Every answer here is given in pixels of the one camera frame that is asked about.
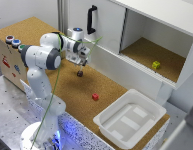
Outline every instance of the rectangular basin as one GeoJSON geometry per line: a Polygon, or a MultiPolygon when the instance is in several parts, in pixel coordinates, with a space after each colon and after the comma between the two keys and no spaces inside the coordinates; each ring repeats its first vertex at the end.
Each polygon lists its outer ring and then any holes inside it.
{"type": "Polygon", "coordinates": [[[93,121],[115,145],[121,149],[132,149],[165,113],[165,108],[131,89],[93,121]]]}

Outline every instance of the cabinet shelf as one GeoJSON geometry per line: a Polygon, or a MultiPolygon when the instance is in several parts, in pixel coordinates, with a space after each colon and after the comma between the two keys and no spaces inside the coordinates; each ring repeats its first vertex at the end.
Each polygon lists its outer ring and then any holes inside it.
{"type": "Polygon", "coordinates": [[[145,38],[140,38],[122,50],[121,53],[174,82],[177,82],[186,60],[186,58],[145,38]],[[160,62],[161,65],[159,69],[152,68],[154,61],[160,62]]]}

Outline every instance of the cabinet door handle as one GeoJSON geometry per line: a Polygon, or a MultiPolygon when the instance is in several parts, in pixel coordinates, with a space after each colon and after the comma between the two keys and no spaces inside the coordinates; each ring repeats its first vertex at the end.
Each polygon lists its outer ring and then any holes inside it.
{"type": "Polygon", "coordinates": [[[97,10],[97,7],[92,5],[92,8],[88,10],[88,24],[87,24],[87,30],[88,34],[94,33],[96,30],[92,28],[92,12],[97,10]]]}

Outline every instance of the green wire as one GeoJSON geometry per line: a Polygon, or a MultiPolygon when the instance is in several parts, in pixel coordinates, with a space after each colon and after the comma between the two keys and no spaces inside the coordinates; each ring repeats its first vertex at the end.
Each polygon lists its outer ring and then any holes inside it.
{"type": "MultiPolygon", "coordinates": [[[[61,45],[60,35],[58,35],[59,45],[61,45]]],[[[94,47],[96,46],[96,44],[102,39],[102,37],[100,37],[100,38],[96,39],[95,41],[91,41],[91,42],[81,42],[81,41],[73,40],[73,39],[71,39],[71,38],[69,38],[69,37],[67,37],[67,38],[70,39],[70,40],[72,40],[72,41],[79,42],[79,43],[93,43],[93,42],[95,42],[95,44],[93,45],[93,47],[91,48],[91,50],[90,50],[90,52],[89,52],[89,54],[88,54],[88,58],[89,58],[90,54],[92,53],[92,51],[93,51],[94,47]]],[[[56,79],[56,83],[55,83],[55,85],[54,85],[54,90],[53,90],[53,92],[52,92],[52,97],[51,97],[49,106],[47,107],[47,110],[46,110],[45,115],[44,115],[44,117],[43,117],[43,120],[42,120],[42,122],[41,122],[41,124],[40,124],[40,127],[38,128],[38,132],[36,133],[35,139],[34,139],[34,141],[33,141],[33,143],[32,143],[32,146],[31,146],[31,149],[30,149],[30,150],[32,150],[32,148],[33,148],[33,146],[34,146],[34,143],[35,143],[35,141],[36,141],[36,138],[37,138],[37,136],[38,136],[38,133],[39,133],[39,131],[40,131],[40,128],[42,127],[43,121],[45,120],[45,117],[46,117],[46,115],[47,115],[47,112],[49,111],[49,108],[50,108],[50,106],[51,106],[51,104],[52,104],[52,100],[53,100],[54,93],[55,93],[55,90],[56,90],[57,82],[58,82],[58,79],[59,79],[60,68],[61,68],[61,63],[60,63],[59,68],[58,68],[57,79],[56,79]]]]}
{"type": "Polygon", "coordinates": [[[34,143],[35,143],[35,141],[36,141],[36,138],[37,138],[37,136],[38,136],[38,133],[39,133],[39,131],[40,131],[40,128],[42,127],[43,121],[45,120],[45,117],[46,117],[46,115],[47,115],[47,112],[49,111],[49,108],[50,108],[50,106],[51,106],[51,104],[52,104],[52,100],[53,100],[54,93],[55,93],[55,90],[56,90],[57,82],[58,82],[58,79],[59,79],[60,68],[61,68],[61,63],[60,63],[59,68],[58,68],[57,79],[56,79],[56,83],[55,83],[55,85],[54,85],[54,90],[53,90],[53,92],[52,92],[52,97],[51,97],[49,106],[47,107],[47,110],[46,110],[46,112],[45,112],[45,115],[44,115],[44,117],[43,117],[43,120],[42,120],[42,122],[41,122],[41,124],[40,124],[40,127],[38,128],[38,132],[36,133],[35,139],[34,139],[34,141],[33,141],[33,143],[32,143],[31,150],[32,150],[32,148],[33,148],[33,146],[34,146],[34,143]]]}

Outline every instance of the yellow cube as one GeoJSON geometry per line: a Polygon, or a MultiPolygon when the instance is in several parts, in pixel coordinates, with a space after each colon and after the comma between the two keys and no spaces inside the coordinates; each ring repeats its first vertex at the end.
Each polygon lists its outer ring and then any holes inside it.
{"type": "Polygon", "coordinates": [[[158,62],[158,61],[153,62],[152,67],[154,69],[158,69],[160,67],[160,62],[158,62]]]}

